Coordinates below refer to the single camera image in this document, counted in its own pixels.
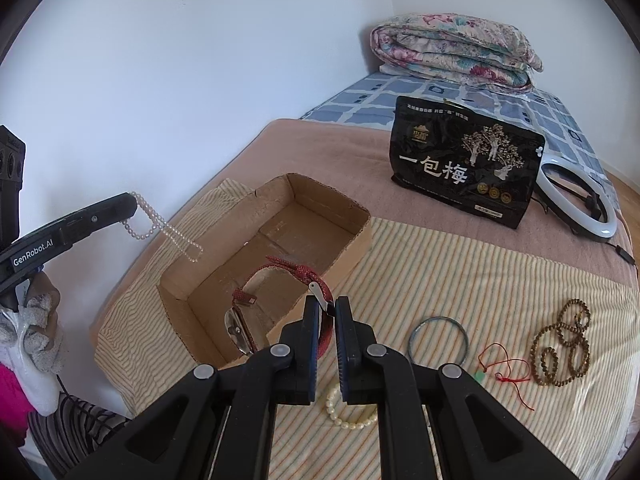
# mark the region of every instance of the pink clothing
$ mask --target pink clothing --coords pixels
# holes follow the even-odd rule
[[[27,400],[15,374],[0,364],[0,424],[17,447],[24,445],[27,436],[27,414],[33,406]]]

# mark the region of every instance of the blue checkered sheet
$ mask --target blue checkered sheet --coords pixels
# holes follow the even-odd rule
[[[376,72],[309,111],[302,119],[391,130],[399,95],[440,102],[447,99],[479,114],[543,134],[545,153],[562,156],[583,167],[604,188],[616,209],[620,209],[613,184],[569,110],[555,95],[542,90],[507,96],[451,82]]]

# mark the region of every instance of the black bag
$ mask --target black bag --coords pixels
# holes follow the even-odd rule
[[[393,181],[513,229],[527,210],[545,137],[455,103],[399,96]]]

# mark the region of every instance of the silver bolt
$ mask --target silver bolt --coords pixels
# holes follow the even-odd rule
[[[462,375],[462,368],[458,365],[449,363],[442,367],[442,374],[449,379],[457,379]]]
[[[386,354],[386,346],[375,343],[367,346],[367,354],[371,357],[382,357]]]
[[[193,375],[196,379],[209,379],[216,369],[211,365],[198,365],[193,369]]]
[[[276,357],[286,357],[289,355],[289,352],[291,352],[291,348],[283,343],[278,343],[271,347],[271,355],[275,355]]]

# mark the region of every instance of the cardboard box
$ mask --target cardboard box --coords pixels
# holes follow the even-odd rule
[[[340,192],[309,177],[274,178],[243,198],[197,242],[197,263],[184,256],[162,274],[158,289],[167,316],[193,358],[223,367],[242,354],[225,329],[233,291],[279,256],[315,270],[333,288],[371,244],[370,214]],[[302,318],[308,288],[289,274],[269,276],[254,307],[265,337]]]

